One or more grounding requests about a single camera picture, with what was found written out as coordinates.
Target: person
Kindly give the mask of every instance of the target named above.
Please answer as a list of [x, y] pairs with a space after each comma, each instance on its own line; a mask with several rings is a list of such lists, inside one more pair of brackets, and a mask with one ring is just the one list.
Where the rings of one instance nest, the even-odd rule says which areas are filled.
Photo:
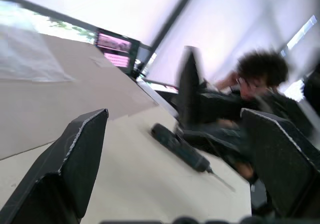
[[[278, 53], [253, 51], [239, 59], [235, 71], [213, 85], [207, 82], [207, 87], [216, 91], [231, 88], [230, 94], [240, 95], [242, 99], [249, 101], [267, 91], [276, 92], [278, 86], [287, 80], [288, 70], [287, 62]], [[218, 119], [217, 123], [221, 127], [238, 127], [237, 123], [228, 119]], [[254, 170], [250, 163], [236, 161], [234, 166], [245, 179], [253, 177]]]

